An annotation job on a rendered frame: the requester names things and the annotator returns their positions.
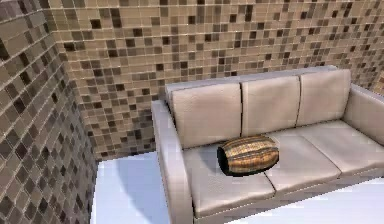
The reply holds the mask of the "beige three-seat sofa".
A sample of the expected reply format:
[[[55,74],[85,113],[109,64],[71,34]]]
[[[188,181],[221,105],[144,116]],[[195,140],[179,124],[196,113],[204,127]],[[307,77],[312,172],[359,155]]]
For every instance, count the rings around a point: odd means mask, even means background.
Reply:
[[[152,102],[171,224],[224,224],[384,177],[384,97],[336,66],[169,84]],[[217,149],[255,135],[279,161],[225,175]]]

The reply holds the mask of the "brown striped round cushion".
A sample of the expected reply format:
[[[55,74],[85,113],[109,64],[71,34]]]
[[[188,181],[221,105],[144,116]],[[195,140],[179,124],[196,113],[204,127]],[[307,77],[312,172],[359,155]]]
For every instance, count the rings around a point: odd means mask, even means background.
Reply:
[[[273,167],[279,161],[279,149],[265,135],[241,137],[219,145],[217,159],[225,175],[242,177]]]

